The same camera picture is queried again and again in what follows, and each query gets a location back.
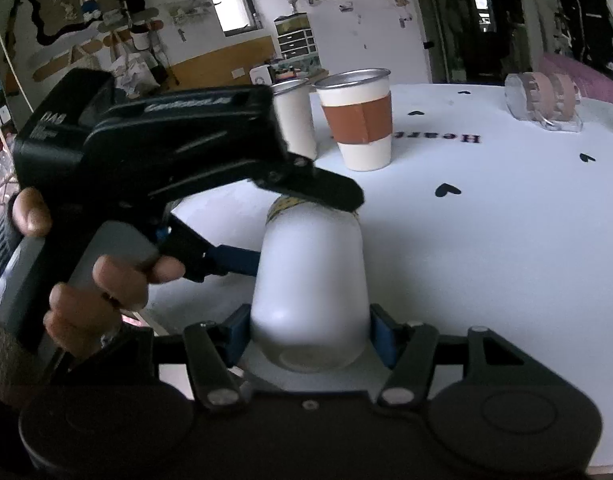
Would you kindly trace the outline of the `white metal cup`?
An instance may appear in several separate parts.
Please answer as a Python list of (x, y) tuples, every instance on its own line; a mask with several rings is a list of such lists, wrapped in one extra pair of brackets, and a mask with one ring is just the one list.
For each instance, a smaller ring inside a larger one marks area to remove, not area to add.
[(271, 85), (273, 105), (288, 151), (311, 160), (317, 158), (310, 85), (305, 79)]

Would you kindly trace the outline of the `glass mug with brown sleeve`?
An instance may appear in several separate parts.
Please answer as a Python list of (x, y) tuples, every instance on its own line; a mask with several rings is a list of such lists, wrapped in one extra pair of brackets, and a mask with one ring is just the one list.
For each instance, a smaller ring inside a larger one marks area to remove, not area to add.
[(583, 128), (577, 112), (580, 91), (568, 75), (509, 74), (504, 90), (509, 113), (517, 120), (555, 132), (580, 132)]

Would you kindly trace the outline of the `small white appliance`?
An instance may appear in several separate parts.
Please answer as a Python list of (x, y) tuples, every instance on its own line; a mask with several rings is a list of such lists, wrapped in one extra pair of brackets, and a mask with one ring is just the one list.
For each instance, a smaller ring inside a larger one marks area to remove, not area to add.
[(273, 67), (268, 64), (252, 67), (252, 69), (249, 70), (249, 77), (252, 84), (271, 86), (275, 82)]

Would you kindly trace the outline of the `white frosted cup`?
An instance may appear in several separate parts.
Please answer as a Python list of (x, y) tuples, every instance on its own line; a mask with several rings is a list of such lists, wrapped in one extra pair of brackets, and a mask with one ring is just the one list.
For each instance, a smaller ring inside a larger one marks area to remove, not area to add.
[(359, 218), (282, 196), (268, 211), (251, 306), (264, 356), (311, 374), (353, 363), (369, 340)]

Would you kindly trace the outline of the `small drawer organizer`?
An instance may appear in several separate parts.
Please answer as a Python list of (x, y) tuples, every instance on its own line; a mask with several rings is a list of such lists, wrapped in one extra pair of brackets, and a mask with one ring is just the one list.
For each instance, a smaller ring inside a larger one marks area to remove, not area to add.
[(279, 54), (284, 60), (317, 53), (308, 14), (298, 12), (275, 18)]

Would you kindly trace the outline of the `white cup with brown sleeve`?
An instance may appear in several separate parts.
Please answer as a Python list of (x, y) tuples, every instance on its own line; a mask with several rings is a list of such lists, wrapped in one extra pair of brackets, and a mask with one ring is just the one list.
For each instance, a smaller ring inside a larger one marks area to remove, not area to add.
[(390, 70), (362, 68), (314, 84), (331, 134), (353, 171), (387, 167), (392, 159)]

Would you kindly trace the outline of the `window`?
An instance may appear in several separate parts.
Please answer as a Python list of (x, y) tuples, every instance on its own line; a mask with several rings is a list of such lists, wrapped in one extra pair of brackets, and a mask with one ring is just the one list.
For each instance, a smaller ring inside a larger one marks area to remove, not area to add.
[(211, 0), (211, 2), (226, 37), (262, 28), (253, 0)]

